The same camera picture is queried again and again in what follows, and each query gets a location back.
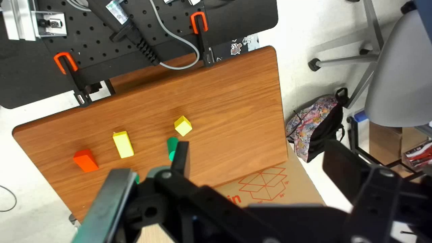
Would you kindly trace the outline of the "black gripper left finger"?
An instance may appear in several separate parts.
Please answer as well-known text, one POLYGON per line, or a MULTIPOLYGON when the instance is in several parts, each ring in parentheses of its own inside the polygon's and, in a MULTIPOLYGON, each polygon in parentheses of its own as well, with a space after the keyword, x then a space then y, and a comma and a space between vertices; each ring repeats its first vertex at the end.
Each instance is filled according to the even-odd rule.
POLYGON ((188 165, 188 157, 190 157, 190 143, 188 142, 180 142, 176 149, 176 155, 172 162, 172 170, 186 176, 187 174, 187 165, 188 165))

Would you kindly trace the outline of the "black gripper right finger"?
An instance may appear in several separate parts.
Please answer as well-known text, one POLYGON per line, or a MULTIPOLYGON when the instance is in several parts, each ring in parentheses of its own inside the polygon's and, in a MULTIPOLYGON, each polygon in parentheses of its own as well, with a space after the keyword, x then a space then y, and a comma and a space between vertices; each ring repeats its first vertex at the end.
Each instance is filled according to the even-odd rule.
POLYGON ((350 203, 369 199, 373 167, 339 140, 326 145, 323 169, 350 203))

